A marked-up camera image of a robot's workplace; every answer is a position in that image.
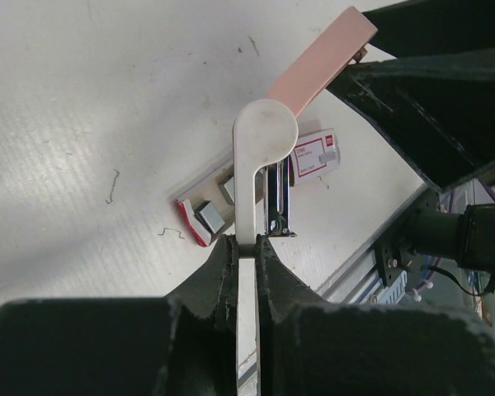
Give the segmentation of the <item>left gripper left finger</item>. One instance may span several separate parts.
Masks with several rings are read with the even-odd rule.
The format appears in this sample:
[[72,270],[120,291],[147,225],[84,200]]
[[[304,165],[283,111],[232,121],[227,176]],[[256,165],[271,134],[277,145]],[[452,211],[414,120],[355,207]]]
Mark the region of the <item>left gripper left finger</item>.
[[235,395],[238,244],[163,297],[0,306],[0,395]]

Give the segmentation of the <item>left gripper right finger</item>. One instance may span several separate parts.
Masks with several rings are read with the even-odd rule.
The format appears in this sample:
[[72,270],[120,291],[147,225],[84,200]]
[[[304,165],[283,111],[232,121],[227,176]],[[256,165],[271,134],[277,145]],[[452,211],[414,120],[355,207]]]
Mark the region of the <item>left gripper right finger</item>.
[[495,339],[470,311],[332,304],[254,248],[262,395],[495,395]]

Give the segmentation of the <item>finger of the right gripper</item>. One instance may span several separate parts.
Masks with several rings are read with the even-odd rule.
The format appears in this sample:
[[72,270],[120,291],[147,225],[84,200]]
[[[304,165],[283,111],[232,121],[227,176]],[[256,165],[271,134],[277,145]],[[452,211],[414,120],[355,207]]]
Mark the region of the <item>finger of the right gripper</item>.
[[495,1],[403,1],[364,16],[378,29],[370,43],[396,60],[495,61]]
[[495,49],[353,64],[328,91],[430,188],[495,186]]

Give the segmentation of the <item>red white staple box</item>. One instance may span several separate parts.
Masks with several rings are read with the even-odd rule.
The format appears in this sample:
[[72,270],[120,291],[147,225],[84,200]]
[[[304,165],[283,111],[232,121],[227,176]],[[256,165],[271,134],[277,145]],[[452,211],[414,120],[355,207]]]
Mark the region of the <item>red white staple box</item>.
[[291,185],[298,186],[337,169],[341,163],[334,128],[301,134],[290,153]]

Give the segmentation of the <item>pink white mini stapler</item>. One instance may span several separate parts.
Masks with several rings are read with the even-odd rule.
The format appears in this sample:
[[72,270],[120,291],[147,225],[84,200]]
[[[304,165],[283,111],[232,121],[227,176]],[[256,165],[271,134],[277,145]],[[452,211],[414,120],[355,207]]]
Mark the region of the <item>pink white mini stapler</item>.
[[279,76],[266,98],[252,101],[233,124],[236,258],[256,259],[256,183],[259,170],[287,159],[299,135],[297,119],[309,103],[360,56],[374,25],[348,7]]

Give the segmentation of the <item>staple box tray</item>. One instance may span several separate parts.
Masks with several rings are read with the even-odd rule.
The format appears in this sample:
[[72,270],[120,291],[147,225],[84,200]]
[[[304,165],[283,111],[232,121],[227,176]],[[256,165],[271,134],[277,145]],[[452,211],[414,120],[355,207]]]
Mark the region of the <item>staple box tray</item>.
[[[290,188],[336,169],[341,154],[334,129],[311,121],[299,127],[294,150],[284,160],[264,167],[255,176],[255,201],[264,204],[265,233],[292,237]],[[206,248],[234,224],[233,154],[204,170],[174,200],[198,245]]]

